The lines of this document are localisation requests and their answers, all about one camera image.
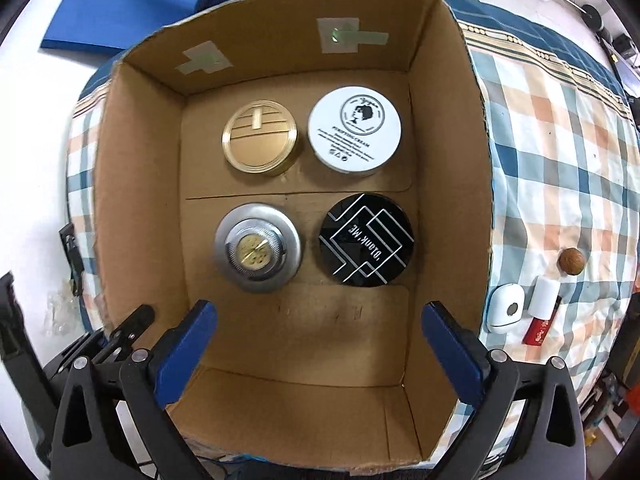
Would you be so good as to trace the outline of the white cream jar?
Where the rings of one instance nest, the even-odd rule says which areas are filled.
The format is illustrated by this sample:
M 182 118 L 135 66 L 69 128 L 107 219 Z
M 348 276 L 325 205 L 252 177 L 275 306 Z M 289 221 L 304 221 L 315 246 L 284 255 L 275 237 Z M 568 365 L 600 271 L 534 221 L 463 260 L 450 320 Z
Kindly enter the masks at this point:
M 399 148 L 402 125 L 394 104 L 367 87 L 337 88 L 314 104 L 307 138 L 316 157 L 341 174 L 380 170 Z

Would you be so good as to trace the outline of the red lighter box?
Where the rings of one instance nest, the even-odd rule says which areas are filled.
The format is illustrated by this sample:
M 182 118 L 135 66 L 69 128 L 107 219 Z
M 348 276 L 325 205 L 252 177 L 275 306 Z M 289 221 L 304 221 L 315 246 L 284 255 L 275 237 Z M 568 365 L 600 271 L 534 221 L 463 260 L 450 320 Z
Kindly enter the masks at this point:
M 548 304 L 540 306 L 532 313 L 532 320 L 523 337 L 523 344 L 533 347 L 540 347 L 542 345 L 549 333 L 561 302 L 562 298 L 556 296 L 552 301 L 548 302 Z

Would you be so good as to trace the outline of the black patterned round tin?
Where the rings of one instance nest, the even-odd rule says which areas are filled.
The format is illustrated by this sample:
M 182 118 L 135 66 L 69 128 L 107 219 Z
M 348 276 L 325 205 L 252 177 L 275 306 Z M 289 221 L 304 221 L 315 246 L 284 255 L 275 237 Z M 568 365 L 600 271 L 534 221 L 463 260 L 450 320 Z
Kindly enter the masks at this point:
M 378 193 L 359 193 L 326 212 L 318 244 L 326 274 L 334 281 L 378 287 L 407 270 L 416 237 L 398 203 Z

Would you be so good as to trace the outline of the crumpled clear plastic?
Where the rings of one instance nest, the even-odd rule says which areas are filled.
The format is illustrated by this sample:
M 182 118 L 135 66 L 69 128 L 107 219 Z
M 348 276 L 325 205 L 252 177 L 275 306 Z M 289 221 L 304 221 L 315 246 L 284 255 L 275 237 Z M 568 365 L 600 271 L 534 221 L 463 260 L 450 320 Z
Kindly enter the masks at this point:
M 79 300 L 70 281 L 62 281 L 57 289 L 47 294 L 42 333 L 48 337 L 62 337 L 83 329 Z

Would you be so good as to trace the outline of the blue foam mat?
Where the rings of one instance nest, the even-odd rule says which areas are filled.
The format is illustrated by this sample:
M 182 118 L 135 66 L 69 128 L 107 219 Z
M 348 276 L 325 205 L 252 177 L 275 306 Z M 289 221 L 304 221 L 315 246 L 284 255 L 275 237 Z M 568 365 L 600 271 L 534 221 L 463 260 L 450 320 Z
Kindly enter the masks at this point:
M 115 55 L 160 28 L 231 0 L 62 0 L 40 47 Z

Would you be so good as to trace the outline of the white cylinder container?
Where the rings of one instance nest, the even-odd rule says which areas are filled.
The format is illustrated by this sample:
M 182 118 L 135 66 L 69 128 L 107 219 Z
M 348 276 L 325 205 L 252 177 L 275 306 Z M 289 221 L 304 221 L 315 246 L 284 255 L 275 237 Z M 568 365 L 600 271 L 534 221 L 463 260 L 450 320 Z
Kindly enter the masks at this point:
M 559 281 L 538 276 L 528 305 L 529 315 L 537 320 L 549 321 L 558 300 L 559 291 Z

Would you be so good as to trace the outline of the brown walnut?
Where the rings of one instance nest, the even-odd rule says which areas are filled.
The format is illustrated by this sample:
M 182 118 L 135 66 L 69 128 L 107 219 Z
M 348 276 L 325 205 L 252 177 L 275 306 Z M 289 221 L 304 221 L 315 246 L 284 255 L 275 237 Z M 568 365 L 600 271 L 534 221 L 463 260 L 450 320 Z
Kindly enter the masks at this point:
M 586 264 L 586 256 L 576 247 L 565 248 L 559 254 L 558 267 L 566 275 L 581 274 Z

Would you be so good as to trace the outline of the white rounded case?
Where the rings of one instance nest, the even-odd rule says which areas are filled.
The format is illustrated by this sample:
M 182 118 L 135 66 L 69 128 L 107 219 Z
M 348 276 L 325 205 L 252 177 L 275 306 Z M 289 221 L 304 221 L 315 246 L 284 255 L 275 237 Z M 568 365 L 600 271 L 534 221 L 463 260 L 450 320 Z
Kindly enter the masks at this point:
M 493 334 L 505 334 L 521 321 L 525 292 L 519 284 L 504 284 L 491 295 L 486 314 L 487 329 Z

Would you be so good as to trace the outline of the silver round jar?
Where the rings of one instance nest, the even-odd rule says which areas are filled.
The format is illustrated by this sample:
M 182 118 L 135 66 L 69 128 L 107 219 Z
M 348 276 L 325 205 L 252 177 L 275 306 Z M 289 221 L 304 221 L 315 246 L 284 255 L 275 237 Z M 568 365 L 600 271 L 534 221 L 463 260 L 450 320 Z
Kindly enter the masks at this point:
M 274 292 L 288 284 L 303 259 L 293 221 L 279 208 L 248 203 L 229 211 L 214 239 L 216 265 L 246 292 Z

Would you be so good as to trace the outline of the gold round tin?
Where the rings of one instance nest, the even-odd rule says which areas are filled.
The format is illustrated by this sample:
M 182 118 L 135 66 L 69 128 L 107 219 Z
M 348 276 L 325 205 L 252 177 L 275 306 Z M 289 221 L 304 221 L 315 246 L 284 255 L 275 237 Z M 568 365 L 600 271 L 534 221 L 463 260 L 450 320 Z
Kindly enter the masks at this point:
M 299 133 L 292 113 L 271 100 L 256 100 L 239 107 L 221 135 L 228 164 L 253 176 L 276 176 L 291 167 Z

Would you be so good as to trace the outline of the plaid tablecloth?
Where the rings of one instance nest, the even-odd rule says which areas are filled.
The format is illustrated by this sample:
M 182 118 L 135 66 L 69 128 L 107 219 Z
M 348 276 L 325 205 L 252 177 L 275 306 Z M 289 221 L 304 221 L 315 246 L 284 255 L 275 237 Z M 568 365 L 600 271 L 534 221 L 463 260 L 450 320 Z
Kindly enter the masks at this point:
M 490 157 L 488 285 L 480 322 L 469 327 L 484 330 L 497 287 L 519 284 L 530 294 L 538 276 L 559 281 L 559 314 L 540 347 L 523 344 L 529 316 L 509 333 L 484 332 L 480 338 L 516 360 L 560 356 L 576 396 L 584 398 L 608 359 L 637 276 L 639 140 L 634 118 L 615 78 L 553 30 L 472 0 L 442 1 L 469 51 Z M 124 56 L 93 76 L 70 123 L 67 207 L 85 266 L 81 315 L 91 328 L 123 321 L 112 321 L 105 307 L 93 177 L 108 86 Z M 569 247 L 587 258 L 579 275 L 566 275 L 558 267 L 560 252 Z M 456 398 L 425 460 L 438 460 L 468 418 L 469 405 Z

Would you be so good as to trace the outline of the brown cardboard box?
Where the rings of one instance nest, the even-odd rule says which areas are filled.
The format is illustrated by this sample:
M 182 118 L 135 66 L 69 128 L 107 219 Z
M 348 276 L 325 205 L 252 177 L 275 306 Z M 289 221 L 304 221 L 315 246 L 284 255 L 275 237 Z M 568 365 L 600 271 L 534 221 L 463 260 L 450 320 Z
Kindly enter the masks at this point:
M 318 99 L 366 86 L 396 106 L 396 154 L 367 177 L 324 166 L 307 144 L 277 177 L 224 160 L 242 105 L 282 103 L 304 124 Z M 166 27 L 117 62 L 100 122 L 96 258 L 119 322 L 156 313 L 152 346 L 198 300 L 216 332 L 169 410 L 191 443 L 280 464 L 387 469 L 430 457 L 457 398 L 421 330 L 442 302 L 477 326 L 488 285 L 491 183 L 482 94 L 442 0 L 235 0 Z M 408 214 L 416 248 L 392 284 L 349 287 L 321 265 L 326 212 L 358 192 Z M 251 294 L 216 267 L 216 227 L 236 206 L 280 207 L 303 261 Z

